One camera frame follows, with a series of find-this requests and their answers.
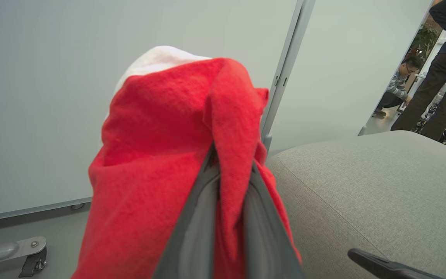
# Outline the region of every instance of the striped sweater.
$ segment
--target striped sweater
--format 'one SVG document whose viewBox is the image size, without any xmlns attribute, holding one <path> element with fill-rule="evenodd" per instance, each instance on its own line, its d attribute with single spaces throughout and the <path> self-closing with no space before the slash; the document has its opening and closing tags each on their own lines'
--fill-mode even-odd
<svg viewBox="0 0 446 279">
<path fill-rule="evenodd" d="M 405 80 L 406 79 L 407 79 L 407 76 L 401 75 L 397 69 L 397 72 L 391 79 L 390 84 L 388 85 L 388 88 L 386 88 L 386 92 L 395 95 L 395 97 L 402 99 L 402 101 L 405 101 L 405 99 L 407 99 L 407 96 L 409 96 L 407 94 L 407 92 L 405 92 Z"/>
</svg>

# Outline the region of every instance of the human hand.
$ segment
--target human hand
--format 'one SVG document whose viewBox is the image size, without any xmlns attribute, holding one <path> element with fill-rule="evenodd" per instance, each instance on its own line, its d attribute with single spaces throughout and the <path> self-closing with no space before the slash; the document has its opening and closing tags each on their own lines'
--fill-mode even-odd
<svg viewBox="0 0 446 279">
<path fill-rule="evenodd" d="M 411 96 L 407 96 L 407 99 L 405 99 L 404 104 L 407 106 L 411 100 L 412 100 Z"/>
</svg>

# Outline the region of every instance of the glasses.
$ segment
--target glasses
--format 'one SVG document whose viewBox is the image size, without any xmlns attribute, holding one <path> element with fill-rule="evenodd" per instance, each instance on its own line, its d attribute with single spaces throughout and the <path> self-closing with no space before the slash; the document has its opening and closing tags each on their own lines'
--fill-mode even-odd
<svg viewBox="0 0 446 279">
<path fill-rule="evenodd" d="M 413 70 L 409 69 L 409 66 L 407 64 L 405 64 L 405 68 L 407 69 L 407 72 L 409 74 L 414 74 L 417 71 L 417 70 L 413 71 Z"/>
</svg>

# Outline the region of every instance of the sofa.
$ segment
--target sofa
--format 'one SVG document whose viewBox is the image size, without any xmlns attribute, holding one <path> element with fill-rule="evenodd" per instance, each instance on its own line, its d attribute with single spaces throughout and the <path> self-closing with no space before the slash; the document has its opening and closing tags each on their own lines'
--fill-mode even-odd
<svg viewBox="0 0 446 279">
<path fill-rule="evenodd" d="M 446 146 L 394 131 L 271 157 L 308 279 L 373 279 L 347 251 L 446 278 Z"/>
</svg>

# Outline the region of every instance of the folded red fabric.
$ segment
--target folded red fabric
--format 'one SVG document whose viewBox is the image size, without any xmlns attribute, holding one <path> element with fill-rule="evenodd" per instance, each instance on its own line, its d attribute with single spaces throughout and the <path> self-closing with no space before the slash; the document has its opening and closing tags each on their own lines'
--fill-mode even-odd
<svg viewBox="0 0 446 279">
<path fill-rule="evenodd" d="M 267 101 L 268 90 L 231 59 L 127 78 L 89 168 L 94 196 L 72 278 L 150 278 L 213 141 L 221 166 L 215 277 L 245 275 L 241 211 L 254 160 L 292 239 L 259 140 Z"/>
</svg>

